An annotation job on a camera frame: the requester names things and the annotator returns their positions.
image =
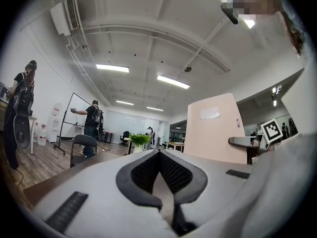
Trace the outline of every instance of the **long hair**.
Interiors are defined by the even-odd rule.
[[[303,36],[300,33],[300,31],[298,31],[294,27],[293,22],[289,19],[287,14],[285,12],[282,12],[281,14],[282,14],[284,21],[285,21],[287,35],[288,35],[289,39],[291,40],[297,54],[301,55],[301,49],[302,49],[303,43],[304,43]]]
[[[31,66],[26,66],[25,69],[31,69],[29,73],[27,73],[25,80],[26,87],[29,87],[31,84],[33,84],[33,80],[35,77],[35,69]]]

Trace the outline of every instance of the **black chair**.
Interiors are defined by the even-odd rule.
[[[119,145],[129,146],[129,145],[127,144],[127,140],[124,140],[125,137],[129,137],[129,136],[130,136],[130,132],[125,131],[125,132],[123,133],[123,136],[120,136],[120,140],[121,140],[122,142],[121,142]]]
[[[87,159],[84,156],[73,156],[74,144],[83,145],[83,146],[92,146],[95,148],[94,155],[97,154],[97,141],[93,137],[86,136],[86,135],[75,136],[73,140],[73,144],[71,146],[71,151],[70,151],[70,167],[71,168],[78,165],[79,163],[82,163],[84,160]]]

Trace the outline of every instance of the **mesh chair back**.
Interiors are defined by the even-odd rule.
[[[123,138],[125,138],[125,137],[129,137],[129,136],[130,136],[130,132],[125,131],[125,132],[123,133]]]
[[[97,147],[97,141],[93,137],[86,135],[75,136],[73,144]]]

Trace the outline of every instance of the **air conditioner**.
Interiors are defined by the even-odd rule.
[[[67,36],[71,34],[71,30],[79,28],[74,0],[65,0],[56,4],[51,8],[51,15],[58,34]]]

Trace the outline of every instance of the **black t-shirt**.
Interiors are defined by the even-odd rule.
[[[85,126],[93,126],[93,127],[97,127],[97,124],[95,122],[95,117],[98,113],[98,107],[95,106],[90,106],[89,108],[86,109],[87,111],[87,118],[85,121]]]
[[[19,73],[14,78],[14,80],[16,80],[18,82],[18,86],[15,90],[15,94],[19,93],[22,87],[25,87],[25,83],[23,83],[23,76],[24,76],[24,80],[26,80],[26,73]],[[32,86],[30,86],[29,90],[30,91],[34,90],[34,82],[33,82]]]

